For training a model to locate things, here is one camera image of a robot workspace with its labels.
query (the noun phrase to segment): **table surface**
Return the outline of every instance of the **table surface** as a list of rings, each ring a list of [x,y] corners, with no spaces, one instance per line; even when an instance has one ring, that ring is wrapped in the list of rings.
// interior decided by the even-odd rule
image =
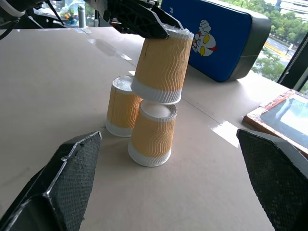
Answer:
[[[103,135],[82,231],[272,231],[235,137],[242,118],[287,91],[250,73],[216,83],[188,67],[172,156],[135,164],[104,128],[112,80],[143,39],[112,28],[15,30],[0,42],[0,216],[57,147]]]

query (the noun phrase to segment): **blue case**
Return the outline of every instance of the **blue case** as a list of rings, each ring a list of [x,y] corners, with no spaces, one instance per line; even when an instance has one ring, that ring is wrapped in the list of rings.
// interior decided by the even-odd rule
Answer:
[[[189,64],[217,82],[245,77],[270,33],[270,20],[221,1],[163,0],[195,34]]]

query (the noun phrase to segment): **cartoon character print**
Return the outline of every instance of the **cartoon character print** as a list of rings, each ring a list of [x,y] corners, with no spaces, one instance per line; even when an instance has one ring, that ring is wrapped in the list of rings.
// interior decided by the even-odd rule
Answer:
[[[211,27],[207,20],[202,20],[199,27],[199,32],[195,34],[192,49],[198,52],[201,56],[210,56],[214,51],[217,51],[216,41],[210,34]]]

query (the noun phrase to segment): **upside-down cup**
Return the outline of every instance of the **upside-down cup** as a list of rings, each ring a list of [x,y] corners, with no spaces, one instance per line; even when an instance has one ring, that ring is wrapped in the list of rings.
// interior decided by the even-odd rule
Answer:
[[[145,100],[171,105],[181,100],[193,33],[164,26],[168,39],[144,41],[131,88]]]
[[[142,101],[135,128],[128,143],[130,157],[140,165],[156,167],[171,155],[177,108]]]
[[[138,115],[140,97],[131,90],[133,76],[120,76],[112,82],[107,112],[107,130],[119,137],[130,137]]]

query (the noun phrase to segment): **stacked cups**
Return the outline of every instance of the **stacked cups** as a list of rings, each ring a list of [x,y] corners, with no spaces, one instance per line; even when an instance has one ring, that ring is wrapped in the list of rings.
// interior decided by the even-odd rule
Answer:
[[[113,81],[106,122],[110,133],[131,136],[129,155],[147,167],[170,158],[177,116],[174,104],[181,100],[193,42],[189,30],[164,27],[170,37],[145,40],[135,77]]]
[[[168,39],[146,39],[131,88],[141,102],[128,144],[130,157],[156,167],[171,155],[177,108],[181,100],[193,34],[165,25]]]

